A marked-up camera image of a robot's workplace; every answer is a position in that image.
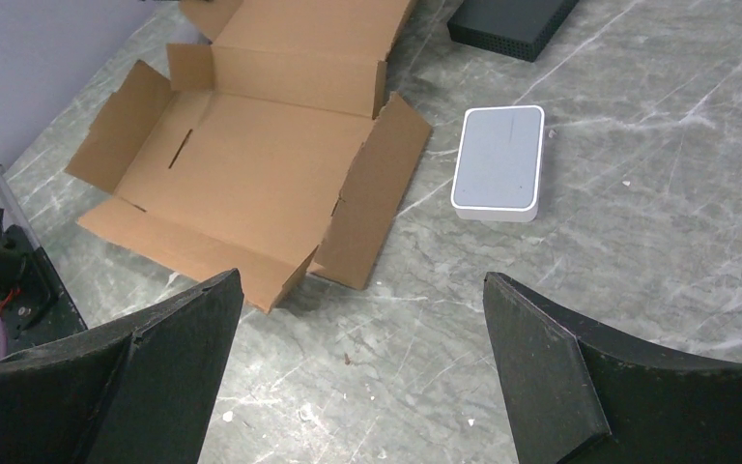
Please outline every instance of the open cardboard box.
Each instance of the open cardboard box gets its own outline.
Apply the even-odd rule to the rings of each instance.
[[[430,126],[385,60],[415,0],[184,0],[212,45],[136,63],[67,172],[81,225],[181,274],[239,268],[269,311],[306,271],[365,287]]]

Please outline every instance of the marble floor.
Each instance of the marble floor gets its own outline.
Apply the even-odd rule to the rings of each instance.
[[[308,277],[271,315],[243,311],[202,463],[516,463],[487,271],[742,361],[742,2],[582,0],[534,64],[452,43],[459,3],[420,1],[390,58],[434,134],[370,287]],[[92,327],[192,283],[80,229],[103,194],[62,172],[133,61],[165,72],[184,25],[164,4],[8,172]],[[464,111],[514,103],[548,115],[539,217],[461,221]]]

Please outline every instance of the lavender wall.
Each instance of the lavender wall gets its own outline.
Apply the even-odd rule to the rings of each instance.
[[[0,163],[21,155],[156,5],[0,0]]]

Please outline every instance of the black network switch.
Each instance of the black network switch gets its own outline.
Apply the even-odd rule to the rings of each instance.
[[[452,41],[536,58],[579,0],[465,0],[447,22]]]

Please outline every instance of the white router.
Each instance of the white router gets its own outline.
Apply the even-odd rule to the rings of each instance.
[[[545,111],[536,105],[465,112],[450,202],[462,219],[530,222],[539,209]]]

